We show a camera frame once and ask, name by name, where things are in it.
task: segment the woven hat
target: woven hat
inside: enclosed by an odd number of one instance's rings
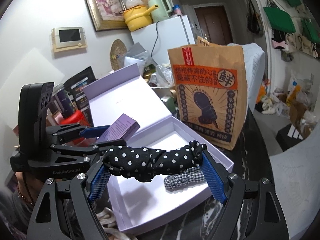
[[[110,62],[111,67],[114,71],[118,70],[120,67],[118,65],[117,59],[122,57],[127,53],[127,48],[121,40],[115,40],[110,49]]]

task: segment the red sticker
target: red sticker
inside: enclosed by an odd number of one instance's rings
[[[192,57],[192,51],[191,48],[182,48],[184,63],[187,66],[193,66],[193,57]]]

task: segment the white fabric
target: white fabric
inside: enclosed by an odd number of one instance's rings
[[[320,209],[319,137],[320,124],[306,140],[270,157],[291,240],[300,239]]]
[[[245,73],[248,85],[248,101],[251,112],[254,111],[260,85],[262,83],[263,73],[265,69],[265,53],[255,43],[241,45],[244,54]]]

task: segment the takeout bag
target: takeout bag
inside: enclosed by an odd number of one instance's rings
[[[241,46],[198,37],[169,49],[180,119],[214,145],[232,150],[245,120],[247,81]]]

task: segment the kettle handle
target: kettle handle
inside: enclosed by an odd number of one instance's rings
[[[166,11],[166,13],[171,13],[172,12],[172,6],[171,3],[169,2],[169,0],[161,0],[162,3],[164,4],[164,1],[167,3],[167,6],[169,8],[169,10]]]

